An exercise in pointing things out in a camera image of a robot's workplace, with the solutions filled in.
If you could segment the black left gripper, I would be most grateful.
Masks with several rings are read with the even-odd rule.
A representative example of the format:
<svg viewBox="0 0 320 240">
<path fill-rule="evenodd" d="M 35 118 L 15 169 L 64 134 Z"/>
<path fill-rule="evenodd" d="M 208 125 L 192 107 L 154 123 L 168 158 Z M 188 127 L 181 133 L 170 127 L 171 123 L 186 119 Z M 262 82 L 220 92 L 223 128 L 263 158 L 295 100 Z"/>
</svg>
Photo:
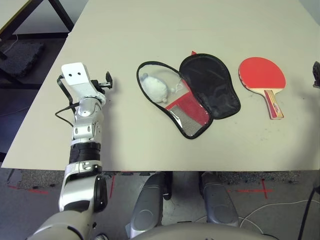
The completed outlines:
<svg viewBox="0 0 320 240">
<path fill-rule="evenodd" d="M 103 95 L 106 94 L 105 88 L 108 88 L 109 90 L 113 88 L 113 79 L 109 71 L 105 74 L 105 80 L 106 82 L 102 83 L 99 83 L 97 80 L 91 80 L 94 88 Z"/>
</svg>

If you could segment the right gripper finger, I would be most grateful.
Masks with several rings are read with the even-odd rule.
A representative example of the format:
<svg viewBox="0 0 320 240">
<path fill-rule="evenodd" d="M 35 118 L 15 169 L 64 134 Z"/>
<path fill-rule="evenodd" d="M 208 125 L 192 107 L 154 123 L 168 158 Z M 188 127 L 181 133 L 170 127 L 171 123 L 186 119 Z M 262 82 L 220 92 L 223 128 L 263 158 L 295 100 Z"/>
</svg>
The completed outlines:
<svg viewBox="0 0 320 240">
<path fill-rule="evenodd" d="M 320 63 L 315 61 L 312 67 L 312 74 L 314 77 L 314 84 L 320 83 Z"/>
</svg>

